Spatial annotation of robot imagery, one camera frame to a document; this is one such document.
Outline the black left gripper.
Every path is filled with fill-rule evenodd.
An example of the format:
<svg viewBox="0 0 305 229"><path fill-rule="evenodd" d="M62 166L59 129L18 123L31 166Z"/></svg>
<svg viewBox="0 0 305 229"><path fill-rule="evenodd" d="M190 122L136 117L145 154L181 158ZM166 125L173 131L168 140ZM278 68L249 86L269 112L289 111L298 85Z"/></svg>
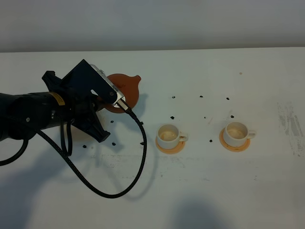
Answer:
<svg viewBox="0 0 305 229"><path fill-rule="evenodd" d="M54 71L46 71L42 79L55 100L51 105L47 128L70 123L99 143L110 136L110 132L103 129L96 114L98 96L82 96L72 88L62 86L62 79L57 77Z"/></svg>

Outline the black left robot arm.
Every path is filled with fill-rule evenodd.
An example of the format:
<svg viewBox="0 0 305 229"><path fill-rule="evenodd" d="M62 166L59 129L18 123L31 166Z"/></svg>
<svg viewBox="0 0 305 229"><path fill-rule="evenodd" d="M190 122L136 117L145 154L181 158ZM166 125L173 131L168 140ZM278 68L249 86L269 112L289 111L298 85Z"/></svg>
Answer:
<svg viewBox="0 0 305 229"><path fill-rule="evenodd" d="M60 79L54 71L47 71L42 79L47 92L0 95L2 138L31 139L34 129L62 123L71 123L99 143L110 135L96 113L103 102L112 103L117 96L97 72L80 71Z"/></svg>

